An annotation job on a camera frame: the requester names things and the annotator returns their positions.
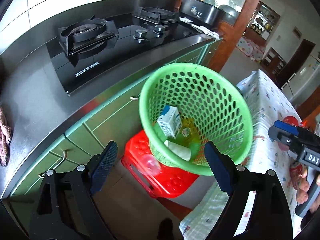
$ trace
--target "refrigerator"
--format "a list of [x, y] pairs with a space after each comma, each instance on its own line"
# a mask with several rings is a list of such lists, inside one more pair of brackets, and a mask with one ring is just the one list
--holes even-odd
[[290, 103], [299, 105], [320, 85], [320, 60], [309, 56], [281, 88]]

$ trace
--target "black shoe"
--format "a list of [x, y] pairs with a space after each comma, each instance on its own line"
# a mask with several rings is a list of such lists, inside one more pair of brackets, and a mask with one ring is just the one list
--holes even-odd
[[170, 218], [161, 221], [158, 232], [158, 240], [174, 240], [173, 237], [173, 224]]

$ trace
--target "green plastic basket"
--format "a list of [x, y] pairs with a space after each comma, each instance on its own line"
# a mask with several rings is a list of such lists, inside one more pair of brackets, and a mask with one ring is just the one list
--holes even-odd
[[[191, 149], [190, 161], [175, 155], [156, 123], [165, 105], [176, 106], [181, 118], [193, 118], [201, 145]], [[199, 175], [212, 175], [204, 157], [211, 140], [222, 154], [240, 164], [252, 144], [252, 121], [246, 102], [237, 89], [213, 70], [191, 63], [161, 67], [144, 84], [139, 99], [142, 126], [158, 161]]]

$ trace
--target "red stool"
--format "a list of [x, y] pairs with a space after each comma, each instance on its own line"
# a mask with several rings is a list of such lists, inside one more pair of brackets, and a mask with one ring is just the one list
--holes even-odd
[[[174, 198], [183, 194], [199, 175], [184, 171], [179, 168], [172, 168], [160, 163], [161, 171], [157, 175], [143, 175], [134, 171], [132, 166], [138, 170], [142, 164], [140, 158], [145, 154], [151, 154], [149, 140], [144, 130], [133, 136], [126, 144], [124, 156], [121, 163], [126, 167], [135, 179], [145, 188], [152, 198], [165, 197]], [[141, 179], [143, 176], [150, 186], [147, 186]]]

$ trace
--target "stainless steel countertop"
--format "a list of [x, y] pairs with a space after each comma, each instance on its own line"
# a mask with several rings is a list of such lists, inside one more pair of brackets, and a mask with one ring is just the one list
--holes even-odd
[[140, 77], [213, 39], [198, 34], [127, 60], [70, 96], [65, 93], [46, 45], [24, 58], [3, 83], [1, 106], [13, 129], [8, 166], [0, 167], [1, 198], [50, 144], [85, 116], [93, 99], [103, 102]]

